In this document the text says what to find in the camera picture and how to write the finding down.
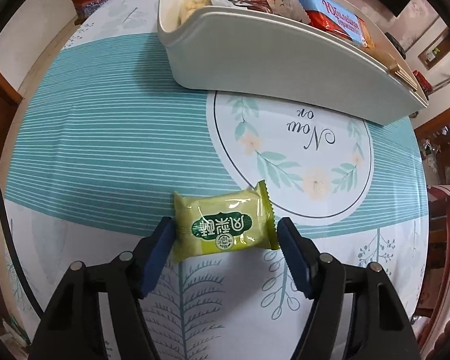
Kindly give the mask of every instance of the green snack package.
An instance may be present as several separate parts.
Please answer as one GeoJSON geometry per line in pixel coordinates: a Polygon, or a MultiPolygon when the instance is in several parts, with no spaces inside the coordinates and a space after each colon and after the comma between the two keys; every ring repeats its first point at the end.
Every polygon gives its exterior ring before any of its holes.
{"type": "Polygon", "coordinates": [[[175,261],[252,246],[279,249],[265,180],[253,190],[197,198],[174,192],[175,261]]]}

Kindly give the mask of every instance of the white wall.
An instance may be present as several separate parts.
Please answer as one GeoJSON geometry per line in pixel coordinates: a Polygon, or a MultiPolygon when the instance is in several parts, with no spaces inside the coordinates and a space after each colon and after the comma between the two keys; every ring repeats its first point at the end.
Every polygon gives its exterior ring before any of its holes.
{"type": "Polygon", "coordinates": [[[15,89],[74,16],[71,0],[26,0],[17,10],[0,33],[0,72],[15,89]]]}
{"type": "MultiPolygon", "coordinates": [[[[438,19],[430,29],[407,51],[406,62],[413,70],[420,71],[431,85],[436,85],[450,77],[450,52],[434,67],[427,70],[419,60],[419,54],[425,50],[446,28],[442,19],[438,19]]],[[[429,96],[428,108],[421,110],[415,119],[412,119],[413,128],[421,126],[435,116],[450,108],[450,84],[432,93],[429,96]]]]}

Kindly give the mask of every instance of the tablecloth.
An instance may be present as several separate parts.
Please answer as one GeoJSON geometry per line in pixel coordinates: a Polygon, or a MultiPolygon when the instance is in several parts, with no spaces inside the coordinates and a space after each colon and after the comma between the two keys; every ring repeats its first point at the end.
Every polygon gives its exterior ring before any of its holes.
{"type": "MultiPolygon", "coordinates": [[[[42,307],[71,262],[108,262],[173,216],[173,191],[212,196],[265,179],[276,219],[291,217],[342,263],[378,261],[411,316],[428,208],[409,119],[381,127],[305,103],[180,87],[156,33],[157,10],[158,0],[111,0],[97,10],[61,50],[23,119],[5,197],[42,307]]],[[[9,266],[33,336],[39,321],[9,266]]],[[[106,302],[104,335],[117,359],[106,302]]],[[[288,359],[311,302],[281,251],[249,249],[169,261],[141,305],[163,359],[288,359]]]]}

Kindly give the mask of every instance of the green label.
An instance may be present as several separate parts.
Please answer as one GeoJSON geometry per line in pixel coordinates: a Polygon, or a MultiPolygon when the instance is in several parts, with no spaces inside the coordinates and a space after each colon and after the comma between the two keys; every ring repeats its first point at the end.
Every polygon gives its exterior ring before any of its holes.
{"type": "Polygon", "coordinates": [[[216,215],[207,215],[195,221],[192,225],[192,234],[207,241],[217,238],[220,234],[239,236],[252,227],[252,218],[241,212],[223,212],[216,215]]]}

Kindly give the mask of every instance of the white circle on tablecloth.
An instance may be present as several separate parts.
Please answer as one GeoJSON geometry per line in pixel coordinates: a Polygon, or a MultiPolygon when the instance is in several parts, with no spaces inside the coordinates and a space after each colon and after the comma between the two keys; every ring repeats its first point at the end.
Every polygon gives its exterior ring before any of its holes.
{"type": "Polygon", "coordinates": [[[275,214],[327,225],[353,213],[373,177],[367,123],[305,103],[210,92],[207,124],[223,165],[242,188],[265,179],[275,214]]]}

